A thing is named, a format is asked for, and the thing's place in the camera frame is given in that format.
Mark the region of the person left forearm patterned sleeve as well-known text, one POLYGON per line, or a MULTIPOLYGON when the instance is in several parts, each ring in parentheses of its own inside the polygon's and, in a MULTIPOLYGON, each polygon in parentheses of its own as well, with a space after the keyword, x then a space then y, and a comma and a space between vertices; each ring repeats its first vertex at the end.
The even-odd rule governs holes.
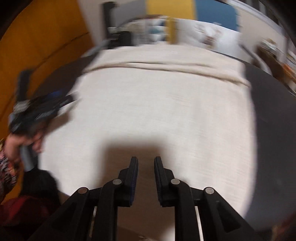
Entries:
POLYGON ((5 197, 15 187, 18 180, 18 167, 14 165, 4 154, 4 139, 1 139, 1 161, 0 161, 0 200, 5 197))

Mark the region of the person left hand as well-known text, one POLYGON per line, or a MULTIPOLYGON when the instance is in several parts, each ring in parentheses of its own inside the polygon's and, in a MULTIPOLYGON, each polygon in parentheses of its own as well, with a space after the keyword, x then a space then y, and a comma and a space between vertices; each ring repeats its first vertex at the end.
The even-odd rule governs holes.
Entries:
POLYGON ((33 145, 36 153, 42 152, 44 133, 38 132, 32 138, 24 135, 9 134, 4 144, 4 154, 12 162, 20 161, 20 147, 33 145))

